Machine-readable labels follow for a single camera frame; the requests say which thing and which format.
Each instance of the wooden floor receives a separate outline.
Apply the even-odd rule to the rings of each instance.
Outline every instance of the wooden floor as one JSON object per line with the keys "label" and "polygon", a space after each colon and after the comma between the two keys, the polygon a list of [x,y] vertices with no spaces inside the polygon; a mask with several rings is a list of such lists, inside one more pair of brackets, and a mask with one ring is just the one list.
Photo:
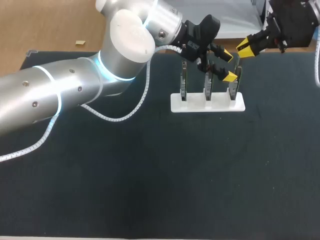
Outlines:
{"label": "wooden floor", "polygon": [[[28,50],[95,52],[102,46],[105,19],[95,0],[0,0],[0,76],[19,70]],[[86,41],[76,46],[77,40]],[[241,39],[220,39],[230,52]],[[314,51],[299,48],[294,51]]]}

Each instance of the blue led light ring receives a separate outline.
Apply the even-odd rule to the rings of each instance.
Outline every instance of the blue led light ring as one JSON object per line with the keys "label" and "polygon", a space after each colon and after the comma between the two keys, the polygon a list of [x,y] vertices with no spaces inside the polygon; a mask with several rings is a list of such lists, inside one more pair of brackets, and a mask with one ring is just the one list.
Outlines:
{"label": "blue led light ring", "polygon": [[[33,68],[37,68],[37,69],[42,70],[49,77],[49,79],[52,83],[56,82],[54,77],[42,66],[34,66]],[[61,92],[59,90],[57,90],[56,96],[58,97],[58,109],[57,109],[56,114],[54,116],[58,116],[60,114],[61,108],[62,108]]]}
{"label": "blue led light ring", "polygon": [[153,5],[152,5],[152,8],[151,8],[151,10],[150,10],[150,12],[149,12],[149,14],[148,14],[148,17],[146,18],[146,20],[145,20],[145,22],[144,22],[144,24],[143,24],[143,27],[146,28],[146,27],[148,26],[148,24],[149,24],[149,22],[150,22],[150,20],[151,20],[152,14],[154,13],[157,5],[158,5],[158,0],[154,0]]}
{"label": "blue led light ring", "polygon": [[118,77],[118,76],[112,74],[112,73],[105,67],[105,65],[103,64],[103,62],[101,61],[100,52],[101,52],[101,51],[99,51],[99,53],[98,53],[98,61],[99,61],[100,66],[102,67],[102,70],[105,71],[105,73],[106,73],[107,75],[109,75],[110,77],[112,77],[112,78],[114,78],[114,79],[120,80],[120,81],[132,81],[132,80],[134,80],[134,79],[136,78],[136,77],[133,77],[133,78],[127,79],[127,78]]}

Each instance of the yellow tip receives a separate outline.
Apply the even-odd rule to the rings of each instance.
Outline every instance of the yellow tip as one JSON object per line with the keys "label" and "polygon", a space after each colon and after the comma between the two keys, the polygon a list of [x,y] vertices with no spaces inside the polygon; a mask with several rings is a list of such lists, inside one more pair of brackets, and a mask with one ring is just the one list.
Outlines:
{"label": "yellow tip", "polygon": [[229,75],[223,80],[224,82],[233,83],[238,78],[237,75],[229,71]]}
{"label": "yellow tip", "polygon": [[245,44],[247,44],[247,43],[249,43],[249,40],[248,40],[248,38],[246,37],[246,38],[236,47],[236,49],[242,47],[243,45],[245,45]]}
{"label": "yellow tip", "polygon": [[231,56],[231,59],[228,61],[228,63],[230,63],[232,59],[234,59],[234,56],[232,56],[232,54],[230,54],[230,52],[228,52],[226,49],[224,50],[224,52]]}
{"label": "yellow tip", "polygon": [[256,56],[250,46],[247,46],[246,48],[240,50],[238,54],[239,54],[239,57],[242,59]]}

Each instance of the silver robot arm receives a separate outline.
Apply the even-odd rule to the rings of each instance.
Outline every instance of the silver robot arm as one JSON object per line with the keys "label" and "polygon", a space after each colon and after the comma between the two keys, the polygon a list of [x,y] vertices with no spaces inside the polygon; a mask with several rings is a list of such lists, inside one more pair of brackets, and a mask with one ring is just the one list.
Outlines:
{"label": "silver robot arm", "polygon": [[171,44],[182,14],[162,0],[97,0],[107,21],[96,55],[0,77],[0,135],[104,96],[119,95],[155,52]]}

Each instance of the robot end effector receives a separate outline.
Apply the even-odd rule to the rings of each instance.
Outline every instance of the robot end effector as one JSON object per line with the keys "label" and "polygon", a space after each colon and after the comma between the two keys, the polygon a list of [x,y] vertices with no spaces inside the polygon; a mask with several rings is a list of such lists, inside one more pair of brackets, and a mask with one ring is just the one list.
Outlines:
{"label": "robot end effector", "polygon": [[241,58],[255,57],[267,48],[308,47],[320,24],[318,0],[270,0],[272,12],[266,17],[266,29],[249,35],[237,47]]}

